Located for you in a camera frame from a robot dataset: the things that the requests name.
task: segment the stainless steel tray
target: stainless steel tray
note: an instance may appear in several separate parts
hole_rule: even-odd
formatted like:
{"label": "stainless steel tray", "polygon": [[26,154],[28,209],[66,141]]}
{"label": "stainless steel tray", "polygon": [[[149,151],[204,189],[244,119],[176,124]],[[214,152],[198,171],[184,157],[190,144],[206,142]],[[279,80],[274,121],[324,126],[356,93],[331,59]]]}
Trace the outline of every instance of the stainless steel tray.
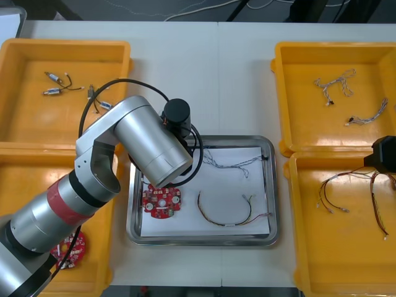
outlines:
{"label": "stainless steel tray", "polygon": [[[272,143],[261,136],[202,136],[204,147],[211,149],[260,147],[264,187],[267,194],[270,233],[263,235],[216,235],[216,236],[159,236],[142,237],[142,173],[131,166],[129,182],[129,200],[127,209],[126,231],[131,241],[136,244],[162,246],[269,246],[276,242],[279,232],[278,187],[275,166],[275,154]],[[187,140],[194,145],[194,139]]]}

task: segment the white table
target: white table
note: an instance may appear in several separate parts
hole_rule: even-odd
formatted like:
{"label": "white table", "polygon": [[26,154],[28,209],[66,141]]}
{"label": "white table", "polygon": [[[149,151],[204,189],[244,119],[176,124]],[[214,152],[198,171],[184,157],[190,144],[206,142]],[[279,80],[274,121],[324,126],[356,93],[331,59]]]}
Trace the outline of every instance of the white table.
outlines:
{"label": "white table", "polygon": [[[22,37],[126,40],[130,77],[189,102],[201,134],[263,135],[277,158],[280,237],[270,248],[136,246],[126,236],[127,189],[116,200],[112,285],[293,286],[295,251],[287,181],[279,154],[275,79],[279,41],[396,41],[395,25],[181,22],[26,22]],[[131,87],[156,109],[155,93]],[[121,181],[127,184],[128,174]]]}

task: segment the red circuit board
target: red circuit board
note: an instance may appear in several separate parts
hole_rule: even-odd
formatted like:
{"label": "red circuit board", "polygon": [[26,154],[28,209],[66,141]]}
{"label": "red circuit board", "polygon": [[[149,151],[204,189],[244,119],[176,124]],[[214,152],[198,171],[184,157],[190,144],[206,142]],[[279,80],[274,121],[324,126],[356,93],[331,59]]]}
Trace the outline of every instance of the red circuit board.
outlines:
{"label": "red circuit board", "polygon": [[[54,247],[51,250],[52,256],[55,257],[57,260],[56,262],[56,268],[59,267],[61,264],[64,256],[66,255],[66,252],[69,250],[70,244],[73,240],[75,233],[73,233],[71,236],[66,237],[61,243],[59,243],[56,247]],[[83,232],[80,231],[79,237],[77,238],[77,241],[75,242],[75,245],[70,253],[70,256],[67,258],[65,263],[63,264],[63,267],[61,269],[68,269],[68,268],[73,268],[77,265],[78,262],[82,260],[82,258],[85,255],[85,235]]]}
{"label": "red circuit board", "polygon": [[180,207],[181,193],[175,187],[156,189],[149,184],[148,190],[143,192],[144,211],[150,212],[153,218],[170,218]]}

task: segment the yellow plastic bin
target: yellow plastic bin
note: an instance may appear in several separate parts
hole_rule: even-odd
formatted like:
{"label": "yellow plastic bin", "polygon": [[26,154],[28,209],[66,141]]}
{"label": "yellow plastic bin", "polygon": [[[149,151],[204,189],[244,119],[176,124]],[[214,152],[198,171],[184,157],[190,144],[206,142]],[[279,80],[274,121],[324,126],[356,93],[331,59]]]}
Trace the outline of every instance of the yellow plastic bin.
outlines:
{"label": "yellow plastic bin", "polygon": [[[370,152],[374,141],[396,133],[396,43],[281,42],[271,63],[277,81],[282,130],[280,150],[293,152]],[[329,87],[334,105],[326,106],[325,84],[346,70],[354,95],[344,96],[341,84]],[[345,123],[351,116],[374,116],[387,97],[384,112],[359,126]]]}
{"label": "yellow plastic bin", "polygon": [[[7,40],[0,51],[0,147],[75,149],[89,85],[96,89],[127,77],[130,52],[125,41]],[[44,72],[56,74],[64,84],[67,72],[72,87],[85,89],[45,96],[44,91],[59,85]],[[126,93],[127,84],[116,84],[99,99],[114,105]],[[85,127],[99,117],[92,107]]]}
{"label": "yellow plastic bin", "polygon": [[[3,43],[0,50],[0,215],[12,214],[74,169],[75,141],[90,84],[127,77],[132,69],[130,46],[124,41],[24,40]],[[72,87],[59,96],[44,71]],[[117,84],[98,97],[111,104],[123,100],[127,85]],[[101,115],[88,112],[85,127]],[[122,167],[114,156],[113,171]],[[77,267],[62,270],[43,296],[98,297],[111,282],[109,268],[113,200],[82,225],[87,252]]]}
{"label": "yellow plastic bin", "polygon": [[307,297],[396,295],[396,199],[389,178],[379,176],[374,183],[387,240],[374,216],[369,179],[341,176],[327,186],[328,198],[349,213],[317,208],[321,183],[361,167],[366,155],[298,152],[285,164],[294,212],[295,283]]}
{"label": "yellow plastic bin", "polygon": [[[15,213],[74,169],[72,150],[0,149],[0,216]],[[118,159],[114,158],[116,172]],[[62,270],[43,296],[100,296],[111,281],[109,256],[113,200],[82,225],[87,253],[73,269]]]}

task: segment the white wire bundle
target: white wire bundle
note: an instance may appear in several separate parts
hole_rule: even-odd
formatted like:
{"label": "white wire bundle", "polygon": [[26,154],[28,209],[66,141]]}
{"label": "white wire bundle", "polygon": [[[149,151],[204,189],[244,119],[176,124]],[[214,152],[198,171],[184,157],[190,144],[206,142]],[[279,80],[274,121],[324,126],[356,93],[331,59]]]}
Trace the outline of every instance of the white wire bundle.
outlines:
{"label": "white wire bundle", "polygon": [[358,125],[364,125],[364,124],[368,124],[371,123],[372,121],[374,121],[376,118],[379,117],[379,115],[384,112],[385,107],[388,105],[388,98],[384,98],[381,104],[381,108],[379,109],[379,111],[376,113],[375,116],[373,116],[372,118],[368,118],[368,119],[361,119],[358,116],[352,116],[348,122],[345,124],[346,126],[349,126],[350,124],[358,124]]}
{"label": "white wire bundle", "polygon": [[204,160],[202,162],[205,163],[205,164],[212,165],[212,166],[214,166],[216,168],[219,168],[219,169],[236,168],[236,169],[242,170],[243,174],[245,175],[245,178],[248,178],[249,177],[249,170],[247,170],[246,168],[243,168],[243,166],[250,165],[251,163],[253,163],[253,162],[257,161],[257,160],[260,160],[260,161],[263,160],[263,156],[258,156],[258,157],[255,157],[255,158],[252,158],[250,160],[243,161],[241,163],[234,164],[234,165],[219,165],[216,162],[216,160],[213,159],[213,156],[210,153],[210,150],[205,149],[204,150]]}
{"label": "white wire bundle", "polygon": [[321,78],[318,78],[314,81],[314,84],[317,85],[320,88],[323,88],[323,95],[327,99],[326,106],[329,105],[334,105],[334,101],[330,98],[329,91],[327,88],[337,82],[340,82],[342,84],[342,92],[346,97],[351,97],[353,95],[353,91],[348,87],[346,81],[350,77],[354,77],[356,75],[356,69],[349,69],[345,71],[339,78],[332,80],[331,82],[328,82],[327,84],[321,84]]}

